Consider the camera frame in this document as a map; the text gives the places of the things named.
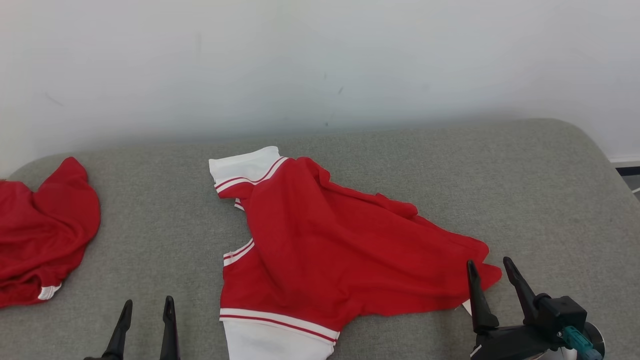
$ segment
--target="clothing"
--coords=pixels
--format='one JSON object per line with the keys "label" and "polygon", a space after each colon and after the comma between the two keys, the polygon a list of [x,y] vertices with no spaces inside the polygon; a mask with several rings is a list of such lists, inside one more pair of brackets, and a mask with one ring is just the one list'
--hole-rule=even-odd
{"label": "clothing", "polygon": [[[253,236],[223,259],[220,320],[231,360],[326,359],[356,316],[462,304],[469,259],[484,289],[501,277],[483,264],[483,242],[437,227],[412,204],[332,183],[309,158],[266,147],[209,167]],[[299,348],[301,336],[315,342]]]}
{"label": "clothing", "polygon": [[0,307],[49,300],[100,225],[83,166],[65,159],[37,192],[0,182]]}

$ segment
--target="gray couch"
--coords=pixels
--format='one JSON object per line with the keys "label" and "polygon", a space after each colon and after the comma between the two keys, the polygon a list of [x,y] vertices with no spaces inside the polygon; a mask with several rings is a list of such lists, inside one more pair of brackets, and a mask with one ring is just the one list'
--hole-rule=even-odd
{"label": "gray couch", "polygon": [[[640,202],[582,131],[524,120],[71,154],[100,197],[100,230],[49,302],[0,310],[0,359],[100,356],[127,299],[125,356],[157,359],[165,295],[175,299],[182,358],[226,359],[221,255],[250,234],[244,213],[216,195],[207,160],[266,145],[310,156],[341,185],[414,203],[435,224],[486,242],[489,263],[511,256],[536,293],[569,295],[589,311],[607,358],[639,358]],[[35,189],[65,156],[10,180]],[[502,325],[522,321],[505,278],[486,296]],[[468,359],[474,339],[461,308],[368,316],[344,329],[330,359]]]}

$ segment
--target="white wall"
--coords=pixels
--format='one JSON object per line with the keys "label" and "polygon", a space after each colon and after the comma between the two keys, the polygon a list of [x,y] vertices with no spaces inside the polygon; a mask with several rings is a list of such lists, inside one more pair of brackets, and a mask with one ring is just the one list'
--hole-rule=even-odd
{"label": "white wall", "polygon": [[640,159],[637,0],[0,0],[0,177],[57,152],[557,117]]}

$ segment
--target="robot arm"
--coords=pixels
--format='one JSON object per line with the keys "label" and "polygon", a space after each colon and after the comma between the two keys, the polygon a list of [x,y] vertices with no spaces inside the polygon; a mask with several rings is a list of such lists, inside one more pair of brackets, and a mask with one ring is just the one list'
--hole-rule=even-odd
{"label": "robot arm", "polygon": [[587,312],[578,303],[567,296],[553,299],[545,293],[534,295],[510,258],[504,258],[504,268],[518,294],[524,313],[523,325],[499,327],[480,288],[476,266],[470,260],[467,275],[476,333],[471,360],[537,359],[547,350],[559,348],[575,348],[578,360],[602,360],[602,336],[595,326],[586,322]]}
{"label": "robot arm", "polygon": [[[131,326],[131,314],[133,312],[133,301],[127,300],[122,308],[122,313],[116,324],[116,328],[111,335],[111,340],[104,351],[102,357],[86,357],[84,360],[124,360],[124,341],[127,330]],[[160,360],[180,360],[180,350],[178,347],[178,330],[175,322],[175,306],[173,298],[167,296],[164,301],[164,337],[162,349],[160,350]]]}

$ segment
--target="blue cable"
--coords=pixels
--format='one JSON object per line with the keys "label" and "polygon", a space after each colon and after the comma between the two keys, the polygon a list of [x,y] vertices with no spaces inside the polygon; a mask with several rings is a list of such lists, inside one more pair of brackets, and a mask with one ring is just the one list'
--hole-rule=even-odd
{"label": "blue cable", "polygon": [[562,339],[567,345],[577,350],[582,360],[602,360],[602,355],[593,348],[593,344],[573,326],[564,328]]}

